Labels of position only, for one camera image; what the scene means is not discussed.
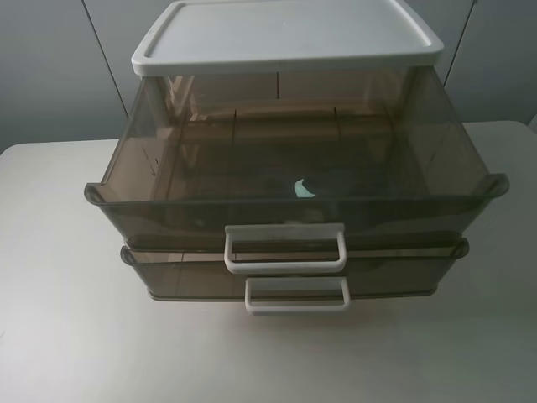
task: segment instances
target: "wall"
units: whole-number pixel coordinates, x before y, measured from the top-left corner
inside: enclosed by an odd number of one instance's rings
[[[121,135],[126,114],[80,1],[0,2],[0,52],[0,152]]]
[[[446,90],[463,121],[537,114],[537,2],[477,0]]]

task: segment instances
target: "white table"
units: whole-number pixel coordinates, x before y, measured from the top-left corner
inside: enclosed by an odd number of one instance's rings
[[[467,231],[430,297],[336,317],[250,317],[242,303],[155,302],[82,195],[115,141],[0,156],[0,401],[535,402],[537,135],[467,128],[510,192]]]

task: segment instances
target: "drawer front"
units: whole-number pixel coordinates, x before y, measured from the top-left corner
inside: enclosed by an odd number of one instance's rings
[[[442,248],[349,251],[344,269],[321,276],[347,278],[351,298],[428,295],[457,259],[467,254],[465,239]],[[248,277],[232,274],[223,254],[140,252],[123,247],[122,259],[131,265],[157,300],[242,301]],[[236,254],[234,259],[277,261],[279,259],[326,259],[318,254]],[[341,296],[334,290],[272,290],[258,292],[262,300],[312,300]]]

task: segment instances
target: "white plastic top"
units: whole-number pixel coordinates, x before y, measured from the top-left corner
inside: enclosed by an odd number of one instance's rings
[[[171,3],[134,52],[139,76],[433,65],[444,48],[403,0]]]

